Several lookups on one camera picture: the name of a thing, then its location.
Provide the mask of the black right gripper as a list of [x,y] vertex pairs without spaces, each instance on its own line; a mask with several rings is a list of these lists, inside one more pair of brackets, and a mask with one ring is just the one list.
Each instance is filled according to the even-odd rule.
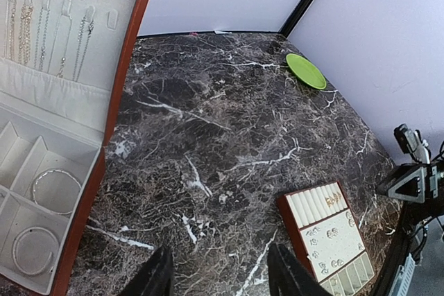
[[403,164],[397,166],[377,185],[376,193],[414,203],[436,199],[438,197],[438,165]]

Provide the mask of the green plate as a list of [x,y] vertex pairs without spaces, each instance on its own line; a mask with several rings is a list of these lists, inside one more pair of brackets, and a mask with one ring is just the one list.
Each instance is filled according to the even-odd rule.
[[286,55],[287,65],[291,72],[306,85],[323,90],[327,87],[327,81],[320,70],[301,55],[290,53]]

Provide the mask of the red wooden jewelry box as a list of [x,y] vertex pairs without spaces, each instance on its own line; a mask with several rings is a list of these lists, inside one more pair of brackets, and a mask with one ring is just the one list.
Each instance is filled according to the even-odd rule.
[[1,0],[1,278],[65,295],[149,0]]

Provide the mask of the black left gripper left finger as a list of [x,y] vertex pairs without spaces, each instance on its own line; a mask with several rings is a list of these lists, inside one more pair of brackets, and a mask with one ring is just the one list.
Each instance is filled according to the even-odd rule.
[[139,269],[121,291],[121,296],[156,296],[173,294],[173,255],[161,246]]

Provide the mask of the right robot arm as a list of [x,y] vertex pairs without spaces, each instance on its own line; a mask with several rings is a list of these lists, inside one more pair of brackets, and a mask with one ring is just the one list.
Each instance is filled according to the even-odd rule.
[[418,231],[443,215],[443,160],[396,166],[375,192],[403,202],[387,261],[402,263]]

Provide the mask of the black front table rail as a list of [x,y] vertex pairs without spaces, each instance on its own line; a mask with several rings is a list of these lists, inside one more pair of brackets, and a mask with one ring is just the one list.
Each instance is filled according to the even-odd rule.
[[377,280],[370,292],[370,296],[388,295],[400,265],[405,262],[411,247],[411,207],[405,204],[401,210],[400,219],[395,229],[388,254]]

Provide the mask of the flat white jewelry tray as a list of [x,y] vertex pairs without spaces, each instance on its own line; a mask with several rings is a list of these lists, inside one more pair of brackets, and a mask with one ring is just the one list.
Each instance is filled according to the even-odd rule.
[[281,195],[277,207],[296,258],[331,295],[357,295],[375,277],[339,182]]

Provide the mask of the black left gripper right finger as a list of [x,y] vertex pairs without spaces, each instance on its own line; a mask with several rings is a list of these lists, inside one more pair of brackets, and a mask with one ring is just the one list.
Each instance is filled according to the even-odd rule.
[[267,265],[270,295],[321,295],[320,285],[283,244],[271,244]]

